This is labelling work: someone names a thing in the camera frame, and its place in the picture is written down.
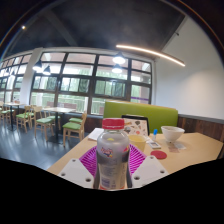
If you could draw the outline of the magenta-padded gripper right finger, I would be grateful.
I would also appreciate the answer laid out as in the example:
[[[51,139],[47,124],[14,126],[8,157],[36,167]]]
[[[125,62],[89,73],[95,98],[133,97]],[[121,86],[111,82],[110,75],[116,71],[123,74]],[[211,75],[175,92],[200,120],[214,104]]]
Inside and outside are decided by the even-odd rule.
[[[140,188],[168,175],[155,156],[146,156],[133,145],[130,146],[128,169],[129,188]]]

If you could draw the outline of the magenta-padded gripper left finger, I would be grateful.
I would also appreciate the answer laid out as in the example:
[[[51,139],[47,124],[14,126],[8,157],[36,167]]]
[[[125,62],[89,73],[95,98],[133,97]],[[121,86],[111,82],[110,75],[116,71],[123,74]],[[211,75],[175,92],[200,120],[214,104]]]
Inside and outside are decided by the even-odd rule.
[[[96,170],[96,147],[92,147],[80,158],[72,158],[58,176],[81,187],[92,189]]]

